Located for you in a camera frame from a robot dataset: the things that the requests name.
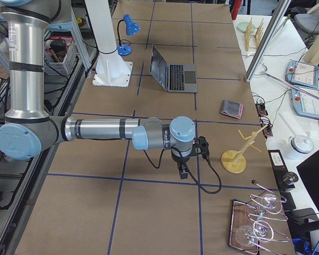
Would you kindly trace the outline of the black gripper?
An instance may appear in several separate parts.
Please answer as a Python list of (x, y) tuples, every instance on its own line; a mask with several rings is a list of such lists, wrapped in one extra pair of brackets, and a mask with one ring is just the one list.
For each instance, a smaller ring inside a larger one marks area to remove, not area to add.
[(171, 149), (171, 157), (177, 163), (180, 179), (187, 179), (189, 171), (183, 163), (186, 163), (190, 159), (190, 156), (180, 155), (177, 150)]

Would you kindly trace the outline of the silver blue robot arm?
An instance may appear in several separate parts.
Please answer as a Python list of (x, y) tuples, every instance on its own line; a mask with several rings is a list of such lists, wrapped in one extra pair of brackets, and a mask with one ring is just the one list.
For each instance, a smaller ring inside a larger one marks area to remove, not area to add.
[(196, 155), (195, 125), (185, 116), (169, 124), (148, 119), (75, 119), (44, 109), (44, 32), (72, 27), (70, 1), (1, 1), (9, 31), (11, 107), (0, 127), (0, 151), (26, 160), (74, 139), (131, 140), (134, 148), (170, 150), (182, 179)]

